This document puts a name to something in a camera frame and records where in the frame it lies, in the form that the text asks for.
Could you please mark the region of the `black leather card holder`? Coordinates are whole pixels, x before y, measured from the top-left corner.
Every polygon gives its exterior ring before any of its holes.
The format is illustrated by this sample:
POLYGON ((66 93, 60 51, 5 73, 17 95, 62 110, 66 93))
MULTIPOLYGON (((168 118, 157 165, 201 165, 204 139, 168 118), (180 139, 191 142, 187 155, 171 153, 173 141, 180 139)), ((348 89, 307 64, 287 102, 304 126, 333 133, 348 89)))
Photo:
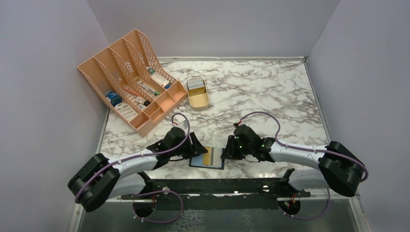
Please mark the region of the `black leather card holder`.
POLYGON ((224 169, 224 160, 221 158, 224 148, 205 146, 206 153, 190 159, 189 166, 206 169, 224 169))

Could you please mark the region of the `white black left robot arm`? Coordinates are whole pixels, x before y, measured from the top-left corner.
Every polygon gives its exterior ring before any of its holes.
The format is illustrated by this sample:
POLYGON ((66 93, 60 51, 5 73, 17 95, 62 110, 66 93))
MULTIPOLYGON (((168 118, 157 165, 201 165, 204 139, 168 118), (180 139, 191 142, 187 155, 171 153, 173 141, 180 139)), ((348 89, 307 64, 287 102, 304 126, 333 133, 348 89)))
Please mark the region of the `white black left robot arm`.
POLYGON ((101 153, 92 156, 67 187, 75 202, 86 212, 92 212, 116 196, 134 192, 139 198, 147 198, 152 185, 145 171, 168 164, 174 156, 188 160, 205 153, 207 149, 194 132, 186 134, 181 128, 173 127, 163 139, 122 159, 109 159, 101 153))

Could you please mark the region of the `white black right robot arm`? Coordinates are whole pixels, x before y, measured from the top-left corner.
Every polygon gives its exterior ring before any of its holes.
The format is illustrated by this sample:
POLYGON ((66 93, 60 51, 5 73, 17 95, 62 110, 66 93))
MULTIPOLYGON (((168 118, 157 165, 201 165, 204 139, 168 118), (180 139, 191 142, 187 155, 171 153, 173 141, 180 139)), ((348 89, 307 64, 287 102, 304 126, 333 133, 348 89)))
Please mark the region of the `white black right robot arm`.
POLYGON ((236 125, 221 159, 242 160, 247 155, 258 161, 305 167, 288 169, 282 177, 279 191, 286 197, 314 188, 331 189, 342 196, 353 197, 365 174, 364 164, 339 142, 323 146, 283 144, 276 138, 261 138, 247 125, 236 125))

